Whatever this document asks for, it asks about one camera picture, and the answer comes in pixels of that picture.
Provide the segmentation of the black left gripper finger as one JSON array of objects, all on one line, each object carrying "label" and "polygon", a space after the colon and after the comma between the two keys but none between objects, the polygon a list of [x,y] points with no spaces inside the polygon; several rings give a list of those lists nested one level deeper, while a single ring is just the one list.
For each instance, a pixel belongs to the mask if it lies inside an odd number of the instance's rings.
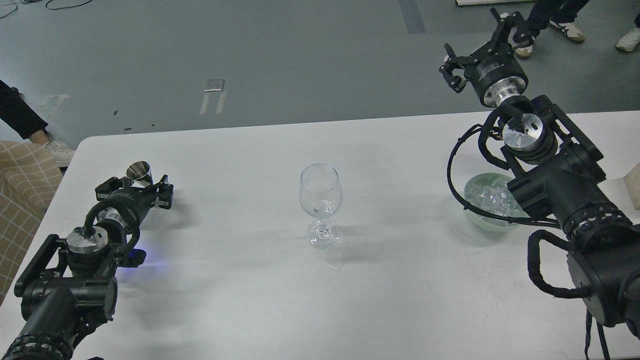
[{"label": "black left gripper finger", "polygon": [[136,196],[133,194],[132,184],[132,180],[128,177],[108,178],[94,189],[96,200],[105,201],[107,199],[114,199],[117,201],[134,201]]},{"label": "black left gripper finger", "polygon": [[169,176],[163,175],[160,181],[142,189],[144,197],[149,207],[172,209],[174,197],[174,185],[169,183]]}]

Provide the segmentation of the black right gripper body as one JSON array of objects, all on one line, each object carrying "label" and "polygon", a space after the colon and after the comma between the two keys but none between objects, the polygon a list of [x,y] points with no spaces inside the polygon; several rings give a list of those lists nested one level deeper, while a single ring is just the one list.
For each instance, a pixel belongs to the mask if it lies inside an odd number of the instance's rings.
[{"label": "black right gripper body", "polygon": [[529,79],[512,51],[489,55],[478,64],[467,68],[471,83],[480,103],[489,108],[498,107],[512,96],[522,95]]}]

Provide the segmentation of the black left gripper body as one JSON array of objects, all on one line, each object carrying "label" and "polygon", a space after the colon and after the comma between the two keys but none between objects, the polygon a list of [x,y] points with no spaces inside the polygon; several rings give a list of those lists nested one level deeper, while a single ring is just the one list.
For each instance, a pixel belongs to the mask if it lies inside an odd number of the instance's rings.
[{"label": "black left gripper body", "polygon": [[97,214],[97,226],[108,232],[121,231],[126,236],[135,234],[151,208],[143,197],[142,186],[132,186],[135,200],[98,200],[103,206]]}]

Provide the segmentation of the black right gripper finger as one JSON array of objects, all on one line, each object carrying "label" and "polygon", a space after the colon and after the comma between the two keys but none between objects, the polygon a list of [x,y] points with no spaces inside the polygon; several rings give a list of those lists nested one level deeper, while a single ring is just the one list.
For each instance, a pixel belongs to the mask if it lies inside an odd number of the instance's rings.
[{"label": "black right gripper finger", "polygon": [[533,45],[534,36],[520,12],[499,13],[495,7],[492,7],[490,14],[497,26],[489,41],[478,49],[478,60],[487,60],[492,56],[514,60],[516,49]]},{"label": "black right gripper finger", "polygon": [[444,48],[446,57],[444,64],[439,67],[439,73],[449,88],[460,94],[466,86],[467,78],[464,75],[454,75],[454,71],[458,69],[464,71],[467,67],[475,65],[476,58],[473,55],[456,55],[449,43],[444,43]]}]

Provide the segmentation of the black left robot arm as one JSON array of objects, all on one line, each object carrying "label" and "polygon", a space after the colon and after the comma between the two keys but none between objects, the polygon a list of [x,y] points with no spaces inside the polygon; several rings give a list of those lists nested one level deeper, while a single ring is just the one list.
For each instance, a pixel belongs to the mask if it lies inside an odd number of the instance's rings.
[{"label": "black left robot arm", "polygon": [[111,177],[94,190],[97,203],[67,237],[46,237],[14,284],[25,326],[4,360],[70,360],[78,344],[112,321],[119,268],[137,268],[137,248],[150,209],[170,209],[174,187],[164,175],[153,183]]}]

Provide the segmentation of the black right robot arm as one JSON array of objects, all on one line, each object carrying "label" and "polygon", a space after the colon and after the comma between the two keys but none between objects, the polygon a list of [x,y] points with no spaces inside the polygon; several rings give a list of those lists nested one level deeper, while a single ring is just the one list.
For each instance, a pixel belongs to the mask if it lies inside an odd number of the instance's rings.
[{"label": "black right robot arm", "polygon": [[[585,350],[596,325],[603,357],[610,359],[604,328],[624,324],[639,335],[639,226],[608,199],[599,184],[606,174],[601,151],[546,95],[524,95],[528,78],[515,49],[533,43],[522,15],[490,12],[497,23],[487,43],[470,55],[445,44],[439,73],[456,93],[471,84],[491,109],[483,124],[471,126],[451,151],[446,181],[451,194],[474,214],[539,226],[527,241],[528,276],[542,292],[581,299],[586,307]],[[493,214],[458,193],[451,167],[461,145],[478,134],[482,157],[514,178],[507,187],[524,217]]]}]

